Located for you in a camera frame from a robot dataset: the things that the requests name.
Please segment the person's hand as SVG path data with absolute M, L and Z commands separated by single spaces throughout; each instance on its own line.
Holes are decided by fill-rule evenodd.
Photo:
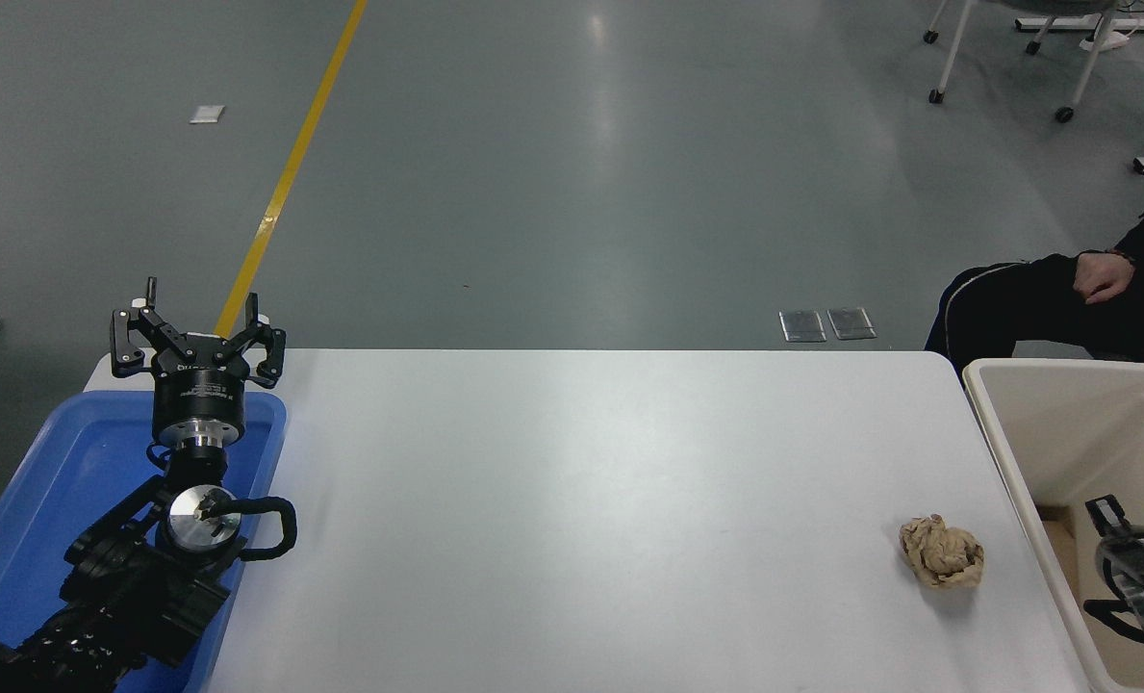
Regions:
M 1130 287 L 1135 266 L 1118 253 L 1082 253 L 1077 256 L 1072 288 L 1085 304 L 1101 304 Z

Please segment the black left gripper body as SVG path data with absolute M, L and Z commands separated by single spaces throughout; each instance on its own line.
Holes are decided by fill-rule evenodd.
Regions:
M 189 335 L 184 349 L 157 346 L 154 443 L 236 443 L 244 435 L 244 381 L 248 373 L 240 352 L 224 338 Z

